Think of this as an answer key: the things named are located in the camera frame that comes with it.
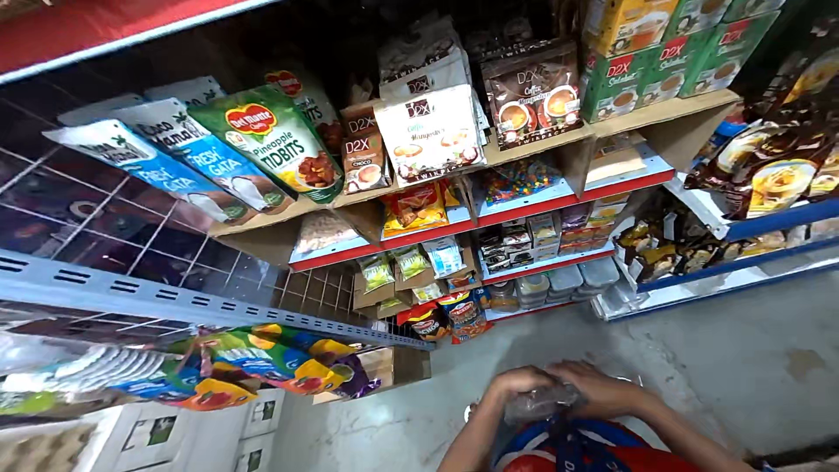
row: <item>del monte pineapple tidbits pouch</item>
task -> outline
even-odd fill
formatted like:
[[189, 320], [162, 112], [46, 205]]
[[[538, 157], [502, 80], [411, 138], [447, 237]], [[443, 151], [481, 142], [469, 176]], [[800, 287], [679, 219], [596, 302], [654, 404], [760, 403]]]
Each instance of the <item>del monte pineapple tidbits pouch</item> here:
[[373, 111], [399, 186], [487, 162], [477, 143], [468, 85], [378, 102]]
[[241, 224], [256, 214], [244, 202], [188, 165], [158, 151], [115, 119], [44, 131], [43, 135], [192, 203], [220, 223]]
[[258, 212], [275, 214], [292, 200], [253, 162], [210, 134], [186, 114], [186, 105], [170, 98], [111, 112], [174, 157], [191, 165]]
[[269, 176], [316, 203], [341, 192], [341, 172], [290, 98], [262, 86], [218, 98], [189, 114]]

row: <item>red shelf edge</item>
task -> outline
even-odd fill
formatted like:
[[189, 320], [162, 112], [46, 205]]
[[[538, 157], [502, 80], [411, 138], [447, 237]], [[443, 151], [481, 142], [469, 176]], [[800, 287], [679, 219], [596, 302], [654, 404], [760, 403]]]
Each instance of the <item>red shelf edge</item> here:
[[518, 279], [519, 277], [524, 277], [525, 275], [540, 274], [547, 270], [558, 269], [560, 267], [565, 267], [566, 265], [579, 264], [581, 262], [586, 262], [587, 260], [600, 259], [601, 257], [609, 257], [614, 254], [614, 249], [607, 249], [596, 254], [584, 255], [576, 259], [563, 260], [561, 262], [557, 262], [556, 264], [543, 265], [541, 267], [534, 267], [533, 269], [522, 270], [521, 272], [516, 272], [515, 274], [501, 275], [499, 277], [494, 278], [490, 277], [483, 280], [483, 285], [497, 284], [498, 282], [506, 282], [512, 279]]

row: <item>blue shelf edge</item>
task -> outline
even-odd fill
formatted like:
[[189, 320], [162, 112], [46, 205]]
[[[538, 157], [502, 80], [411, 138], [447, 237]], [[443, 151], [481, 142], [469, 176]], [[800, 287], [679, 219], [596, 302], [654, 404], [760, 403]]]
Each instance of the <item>blue shelf edge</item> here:
[[637, 292], [653, 291], [660, 288], [678, 286], [687, 282], [698, 281], [699, 279], [705, 279], [707, 277], [713, 277], [714, 275], [725, 274], [727, 272], [733, 272], [735, 270], [745, 269], [747, 267], [754, 267], [755, 265], [761, 265], [762, 263], [769, 262], [770, 260], [783, 259], [785, 257], [790, 257], [796, 254], [803, 254], [818, 249], [824, 249], [838, 244], [839, 237], [836, 237], [824, 239], [822, 241], [815, 241], [814, 243], [802, 244], [801, 246], [795, 246], [794, 248], [779, 249], [766, 254], [758, 254], [750, 257], [744, 257], [742, 259], [727, 262], [725, 264], [714, 265], [713, 267], [709, 267], [708, 269], [698, 270], [697, 272], [694, 272], [692, 274], [671, 275], [669, 277], [661, 277], [660, 279], [652, 282], [638, 284]]

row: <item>plastic bag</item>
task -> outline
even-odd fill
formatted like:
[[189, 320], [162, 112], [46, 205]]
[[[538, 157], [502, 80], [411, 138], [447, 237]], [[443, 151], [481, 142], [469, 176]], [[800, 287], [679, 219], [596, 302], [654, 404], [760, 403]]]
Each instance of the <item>plastic bag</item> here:
[[362, 267], [362, 276], [367, 282], [364, 293], [370, 293], [380, 286], [396, 281], [390, 270], [388, 255], [385, 253], [358, 258], [358, 264]]
[[425, 241], [422, 243], [425, 252], [431, 260], [431, 267], [434, 268], [434, 278], [442, 279], [448, 275], [454, 274], [458, 270], [466, 268], [461, 257], [461, 246], [457, 243], [454, 236], [445, 236], [444, 238], [435, 239], [433, 241]]
[[449, 224], [438, 182], [415, 186], [380, 199], [385, 205], [385, 238]]
[[425, 257], [420, 253], [420, 247], [416, 244], [404, 248], [394, 249], [390, 254], [399, 264], [404, 281], [415, 275], [419, 275], [425, 269], [431, 267]]

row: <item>green packet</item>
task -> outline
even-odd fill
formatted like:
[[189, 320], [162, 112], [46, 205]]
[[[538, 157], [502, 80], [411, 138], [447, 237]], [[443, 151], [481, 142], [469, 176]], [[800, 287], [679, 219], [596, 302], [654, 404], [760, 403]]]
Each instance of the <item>green packet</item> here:
[[189, 115], [276, 181], [316, 203], [343, 189], [341, 170], [294, 102], [274, 86], [217, 98]]

